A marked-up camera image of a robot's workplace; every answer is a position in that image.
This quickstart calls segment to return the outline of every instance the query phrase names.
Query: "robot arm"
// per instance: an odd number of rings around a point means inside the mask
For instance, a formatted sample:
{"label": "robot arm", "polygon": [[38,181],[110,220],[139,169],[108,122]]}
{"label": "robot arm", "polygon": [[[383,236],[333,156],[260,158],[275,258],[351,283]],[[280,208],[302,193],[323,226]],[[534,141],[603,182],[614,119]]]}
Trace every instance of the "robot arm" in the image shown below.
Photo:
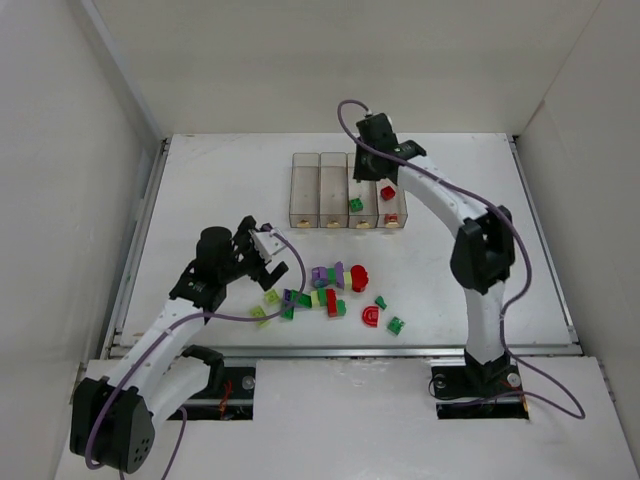
{"label": "robot arm", "polygon": [[[151,328],[131,351],[103,378],[85,378],[73,395],[70,449],[126,473],[146,460],[155,431],[186,400],[207,385],[219,384],[222,355],[204,347],[184,346],[209,318],[181,320],[191,314],[215,312],[226,298],[226,287],[248,275],[264,290],[271,288],[288,268],[281,262],[272,272],[266,265],[285,248],[276,234],[246,217],[237,233],[222,227],[204,230],[196,258],[169,293],[169,300]],[[106,414],[89,441],[94,424]]]}
{"label": "robot arm", "polygon": [[[367,115],[357,124],[360,140],[366,145],[447,177],[417,143],[398,143],[389,118],[379,113]],[[445,224],[455,238],[451,270],[463,287],[467,302],[468,339],[465,363],[468,376],[478,385],[495,381],[509,365],[500,341],[500,310],[504,282],[515,260],[513,237],[500,220],[473,199],[443,187],[407,166],[399,166],[358,146],[354,168],[356,180],[389,178],[417,197]],[[500,207],[508,218],[509,211]]]}

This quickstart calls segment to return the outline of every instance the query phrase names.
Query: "green cube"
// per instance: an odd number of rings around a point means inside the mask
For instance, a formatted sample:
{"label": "green cube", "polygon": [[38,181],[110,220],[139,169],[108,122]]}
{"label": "green cube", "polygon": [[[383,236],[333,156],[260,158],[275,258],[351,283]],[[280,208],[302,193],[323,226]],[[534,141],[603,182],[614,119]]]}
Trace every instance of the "green cube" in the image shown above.
{"label": "green cube", "polygon": [[359,198],[349,200],[349,206],[351,207],[352,212],[359,212],[364,208],[364,205],[362,205],[362,200],[360,200]]}
{"label": "green cube", "polygon": [[327,306],[327,291],[324,288],[318,289],[318,300],[320,301],[321,307]]}
{"label": "green cube", "polygon": [[338,307],[338,316],[344,317],[347,314],[347,306],[344,303],[344,300],[338,300],[336,302],[336,306]]}
{"label": "green cube", "polygon": [[382,298],[382,296],[376,298],[376,305],[378,305],[383,310],[387,308],[387,304],[384,303],[384,298]]}
{"label": "green cube", "polygon": [[277,305],[280,301],[280,295],[275,290],[269,290],[264,294],[264,301],[267,305]]}
{"label": "green cube", "polygon": [[296,305],[305,308],[311,308],[311,296],[306,293],[299,293],[297,290],[291,290],[291,295]]}
{"label": "green cube", "polygon": [[389,322],[389,325],[387,325],[387,330],[389,330],[396,336],[400,334],[403,328],[404,322],[398,317],[393,317],[393,319]]}

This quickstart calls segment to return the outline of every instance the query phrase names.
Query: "white wall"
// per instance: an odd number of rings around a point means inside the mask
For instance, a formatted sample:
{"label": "white wall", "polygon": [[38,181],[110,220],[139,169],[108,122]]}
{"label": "white wall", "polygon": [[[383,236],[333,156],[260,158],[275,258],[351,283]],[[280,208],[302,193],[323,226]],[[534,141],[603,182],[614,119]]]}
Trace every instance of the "white wall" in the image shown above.
{"label": "white wall", "polygon": [[599,0],[96,0],[165,135],[521,133]]}
{"label": "white wall", "polygon": [[53,474],[141,153],[66,2],[0,0],[2,478]]}
{"label": "white wall", "polygon": [[580,338],[640,463],[640,2],[603,0],[518,142]]}

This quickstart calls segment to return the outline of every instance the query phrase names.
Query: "purple block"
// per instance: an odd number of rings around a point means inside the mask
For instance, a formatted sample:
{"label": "purple block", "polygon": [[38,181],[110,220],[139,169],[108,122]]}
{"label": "purple block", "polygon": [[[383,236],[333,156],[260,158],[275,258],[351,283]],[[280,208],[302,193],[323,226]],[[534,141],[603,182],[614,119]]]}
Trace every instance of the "purple block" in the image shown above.
{"label": "purple block", "polygon": [[324,288],[329,285],[329,273],[325,267],[316,267],[317,275],[314,277],[313,286],[316,288]]}
{"label": "purple block", "polygon": [[342,262],[338,262],[334,266],[336,272],[336,286],[344,289],[344,265]]}

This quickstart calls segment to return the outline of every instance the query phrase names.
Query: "lime green block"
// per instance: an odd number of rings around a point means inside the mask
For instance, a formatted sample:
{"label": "lime green block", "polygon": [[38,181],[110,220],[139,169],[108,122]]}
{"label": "lime green block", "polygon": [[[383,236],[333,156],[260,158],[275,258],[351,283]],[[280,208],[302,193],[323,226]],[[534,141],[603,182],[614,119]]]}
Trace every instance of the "lime green block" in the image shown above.
{"label": "lime green block", "polygon": [[292,298],[295,300],[296,305],[305,308],[311,308],[313,306],[311,302],[311,296],[306,293],[299,293],[297,290],[291,290]]}
{"label": "lime green block", "polygon": [[280,301],[280,295],[275,290],[269,290],[264,294],[264,301],[267,305],[277,305]]}

